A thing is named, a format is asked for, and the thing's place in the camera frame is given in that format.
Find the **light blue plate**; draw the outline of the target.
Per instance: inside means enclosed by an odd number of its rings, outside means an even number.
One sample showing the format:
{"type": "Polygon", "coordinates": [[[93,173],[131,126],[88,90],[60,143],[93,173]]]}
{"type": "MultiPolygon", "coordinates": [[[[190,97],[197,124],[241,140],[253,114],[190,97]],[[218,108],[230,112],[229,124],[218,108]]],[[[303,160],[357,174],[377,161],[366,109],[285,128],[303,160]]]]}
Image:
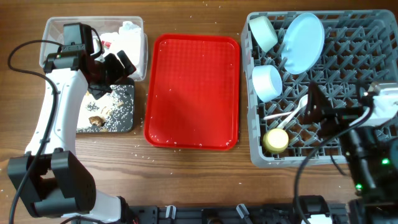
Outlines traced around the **light blue plate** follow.
{"type": "Polygon", "coordinates": [[[309,12],[297,16],[289,25],[283,42],[281,58],[284,68],[297,75],[312,68],[323,50],[325,28],[319,18],[309,12]]]}

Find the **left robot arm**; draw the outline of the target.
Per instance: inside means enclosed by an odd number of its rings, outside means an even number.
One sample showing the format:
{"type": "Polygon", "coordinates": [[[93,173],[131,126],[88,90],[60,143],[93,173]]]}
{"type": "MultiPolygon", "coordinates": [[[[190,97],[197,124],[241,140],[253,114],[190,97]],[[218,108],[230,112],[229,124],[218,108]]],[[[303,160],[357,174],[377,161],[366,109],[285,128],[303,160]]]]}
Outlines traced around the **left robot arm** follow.
{"type": "Polygon", "coordinates": [[[66,222],[138,223],[123,197],[100,192],[75,152],[83,97],[101,98],[136,71],[125,52],[104,55],[93,40],[97,31],[80,22],[65,24],[64,41],[43,64],[44,102],[34,135],[21,157],[9,160],[7,174],[34,218],[66,222]]]}

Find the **pink plastic fork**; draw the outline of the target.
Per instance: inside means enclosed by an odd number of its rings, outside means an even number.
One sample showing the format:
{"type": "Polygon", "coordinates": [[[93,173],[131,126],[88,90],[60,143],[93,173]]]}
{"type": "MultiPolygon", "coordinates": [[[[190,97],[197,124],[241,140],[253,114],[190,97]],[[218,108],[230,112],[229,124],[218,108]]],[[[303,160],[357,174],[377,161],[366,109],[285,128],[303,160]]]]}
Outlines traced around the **pink plastic fork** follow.
{"type": "Polygon", "coordinates": [[[285,112],[285,113],[272,114],[272,115],[265,116],[263,118],[263,120],[275,119],[275,118],[279,118],[279,117],[282,117],[282,116],[287,116],[287,115],[289,115],[291,113],[292,112],[289,111],[289,112],[285,112]]]}

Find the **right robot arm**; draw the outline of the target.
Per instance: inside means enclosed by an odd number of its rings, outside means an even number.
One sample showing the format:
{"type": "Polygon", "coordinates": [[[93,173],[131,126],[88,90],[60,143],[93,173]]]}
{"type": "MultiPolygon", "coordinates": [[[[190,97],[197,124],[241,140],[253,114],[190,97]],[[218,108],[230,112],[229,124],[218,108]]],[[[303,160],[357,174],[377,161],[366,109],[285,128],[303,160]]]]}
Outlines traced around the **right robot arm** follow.
{"type": "Polygon", "coordinates": [[[333,108],[316,82],[308,86],[304,124],[320,123],[320,143],[339,140],[358,199],[349,201],[351,223],[397,223],[397,138],[376,130],[397,116],[397,82],[356,85],[358,106],[333,108]]]}

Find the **rice and food scraps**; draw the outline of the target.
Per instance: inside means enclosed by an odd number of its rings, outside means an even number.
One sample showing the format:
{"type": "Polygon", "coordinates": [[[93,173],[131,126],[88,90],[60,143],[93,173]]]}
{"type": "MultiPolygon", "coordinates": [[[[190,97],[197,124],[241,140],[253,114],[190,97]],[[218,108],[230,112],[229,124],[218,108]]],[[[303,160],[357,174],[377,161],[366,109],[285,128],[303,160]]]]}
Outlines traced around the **rice and food scraps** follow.
{"type": "Polygon", "coordinates": [[[80,107],[77,133],[127,133],[134,123],[134,85],[112,85],[112,92],[95,100],[86,93],[80,107]]]}

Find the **red snack wrapper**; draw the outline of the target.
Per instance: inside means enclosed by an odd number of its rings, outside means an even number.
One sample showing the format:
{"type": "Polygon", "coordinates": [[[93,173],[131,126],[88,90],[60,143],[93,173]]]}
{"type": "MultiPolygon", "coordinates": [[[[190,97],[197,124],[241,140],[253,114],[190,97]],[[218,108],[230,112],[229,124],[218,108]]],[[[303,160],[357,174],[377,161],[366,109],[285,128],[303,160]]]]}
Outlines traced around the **red snack wrapper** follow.
{"type": "Polygon", "coordinates": [[[106,48],[106,49],[109,49],[110,46],[111,46],[111,43],[107,42],[107,41],[102,41],[101,43],[102,43],[103,47],[106,48]]]}

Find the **light blue bowl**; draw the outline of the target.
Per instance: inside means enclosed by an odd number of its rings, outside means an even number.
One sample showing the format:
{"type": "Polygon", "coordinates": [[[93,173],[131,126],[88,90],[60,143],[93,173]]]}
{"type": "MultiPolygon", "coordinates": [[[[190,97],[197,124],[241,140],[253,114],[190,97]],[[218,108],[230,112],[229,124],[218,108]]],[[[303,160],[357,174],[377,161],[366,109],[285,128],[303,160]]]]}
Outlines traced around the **light blue bowl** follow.
{"type": "Polygon", "coordinates": [[[279,71],[273,65],[254,67],[252,82],[258,98],[267,103],[282,93],[282,79],[279,71]]]}

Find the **yellow plastic cup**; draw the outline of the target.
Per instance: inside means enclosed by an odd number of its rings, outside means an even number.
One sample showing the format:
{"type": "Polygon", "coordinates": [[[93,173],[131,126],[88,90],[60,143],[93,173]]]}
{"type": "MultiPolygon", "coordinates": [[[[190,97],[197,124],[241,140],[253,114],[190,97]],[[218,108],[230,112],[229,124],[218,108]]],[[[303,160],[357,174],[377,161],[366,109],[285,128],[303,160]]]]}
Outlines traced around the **yellow plastic cup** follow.
{"type": "Polygon", "coordinates": [[[287,149],[289,144],[289,136],[283,129],[270,129],[263,136],[262,143],[267,151],[278,154],[287,149]]]}

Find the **mint green bowl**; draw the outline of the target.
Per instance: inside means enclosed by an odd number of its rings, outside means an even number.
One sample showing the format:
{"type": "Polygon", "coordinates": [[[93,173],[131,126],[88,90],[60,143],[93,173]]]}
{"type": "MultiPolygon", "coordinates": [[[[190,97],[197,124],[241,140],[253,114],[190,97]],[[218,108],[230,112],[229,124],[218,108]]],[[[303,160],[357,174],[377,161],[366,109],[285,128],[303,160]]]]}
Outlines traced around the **mint green bowl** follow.
{"type": "Polygon", "coordinates": [[[258,46],[264,52],[270,51],[278,43],[276,31],[267,17],[251,19],[249,26],[258,46]]]}

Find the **cream plastic spoon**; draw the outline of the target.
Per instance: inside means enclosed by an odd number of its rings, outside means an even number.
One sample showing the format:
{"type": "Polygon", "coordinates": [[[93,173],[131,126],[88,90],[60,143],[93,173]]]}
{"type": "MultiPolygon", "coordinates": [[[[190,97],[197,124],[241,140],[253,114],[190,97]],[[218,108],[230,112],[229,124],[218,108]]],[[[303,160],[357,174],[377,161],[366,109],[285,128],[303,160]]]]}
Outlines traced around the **cream plastic spoon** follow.
{"type": "Polygon", "coordinates": [[[308,103],[308,95],[304,95],[303,97],[301,97],[301,99],[299,100],[298,106],[296,107],[296,109],[293,110],[293,112],[291,112],[291,114],[288,115],[288,117],[286,117],[278,126],[278,129],[284,129],[285,126],[293,119],[293,117],[295,117],[301,109],[305,108],[306,105],[308,103]]]}

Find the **white napkin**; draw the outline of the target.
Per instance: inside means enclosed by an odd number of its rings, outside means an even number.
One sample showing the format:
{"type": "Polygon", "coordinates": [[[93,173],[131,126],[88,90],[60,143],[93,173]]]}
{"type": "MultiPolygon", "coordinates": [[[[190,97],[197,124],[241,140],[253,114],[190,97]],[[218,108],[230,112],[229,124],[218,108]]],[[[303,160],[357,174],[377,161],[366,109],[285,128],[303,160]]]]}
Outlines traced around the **white napkin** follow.
{"type": "Polygon", "coordinates": [[[111,43],[109,49],[104,48],[103,57],[108,54],[117,54],[120,50],[125,51],[136,69],[140,69],[142,29],[131,21],[124,21],[117,32],[104,33],[100,35],[101,41],[111,43]]]}

